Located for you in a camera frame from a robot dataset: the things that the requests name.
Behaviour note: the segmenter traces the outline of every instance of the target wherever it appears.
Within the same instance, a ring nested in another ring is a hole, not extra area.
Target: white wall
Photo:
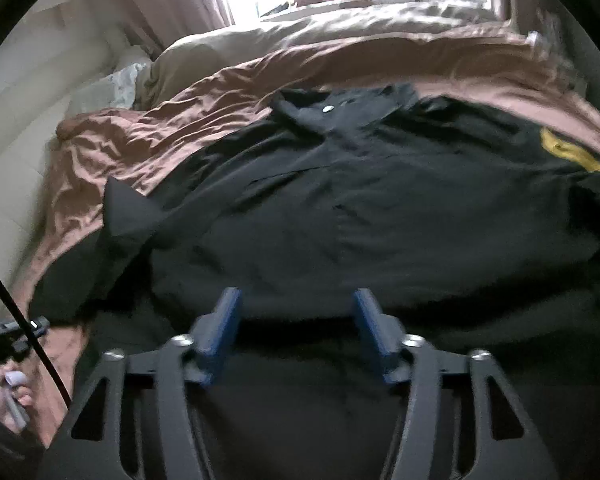
[[[42,224],[47,145],[69,95],[115,62],[111,34],[86,3],[58,1],[40,0],[0,47],[0,277],[7,285]]]

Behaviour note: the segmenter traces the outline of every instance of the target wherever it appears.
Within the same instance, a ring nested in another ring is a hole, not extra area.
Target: beige pillow
[[[385,34],[437,34],[472,23],[494,21],[490,10],[461,0],[409,2],[339,9],[292,22],[233,26],[187,36],[165,50],[139,89],[136,109],[150,110],[193,83],[227,67],[290,46]]]

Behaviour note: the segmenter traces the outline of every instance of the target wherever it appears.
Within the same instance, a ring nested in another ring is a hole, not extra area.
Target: brown bedsheet
[[[421,94],[449,94],[545,124],[600,154],[600,113],[569,90],[571,74],[525,38],[484,26],[439,35],[392,34],[292,47],[226,68],[149,112],[109,109],[65,120],[49,175],[46,229],[14,288],[23,311],[45,269],[102,225],[108,176],[150,192],[184,158],[266,116],[285,87],[379,86],[405,80]],[[44,346],[66,385],[86,329],[53,329]],[[48,444],[64,417],[61,397],[36,358],[26,363],[36,431]]]

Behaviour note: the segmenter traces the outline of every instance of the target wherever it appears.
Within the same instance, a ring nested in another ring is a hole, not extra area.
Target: bed
[[[339,9],[184,38],[140,82],[135,110],[104,109],[58,126],[45,231],[13,293],[23,310],[34,292],[45,298],[46,304],[34,300],[30,314],[62,310],[52,322],[74,320],[54,328],[44,344],[67,386],[90,326],[78,322],[80,305],[63,304],[61,287],[43,294],[59,284],[41,279],[102,227],[107,178],[151,193],[188,156],[266,117],[270,99],[283,88],[402,82],[421,96],[451,96],[538,122],[600,157],[600,113],[574,91],[579,76],[570,64],[466,2]],[[27,370],[34,423],[48,444],[64,407],[35,357]]]

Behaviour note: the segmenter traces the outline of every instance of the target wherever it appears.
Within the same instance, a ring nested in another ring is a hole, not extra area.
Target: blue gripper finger
[[[372,365],[387,384],[409,380],[411,367],[402,354],[402,340],[406,334],[400,321],[382,313],[368,288],[359,288],[353,293],[353,298],[356,326],[370,350]]]
[[[241,297],[238,288],[226,288],[213,312],[199,317],[189,332],[196,353],[196,365],[207,375],[207,384],[221,370],[228,349],[234,343],[240,323]]]

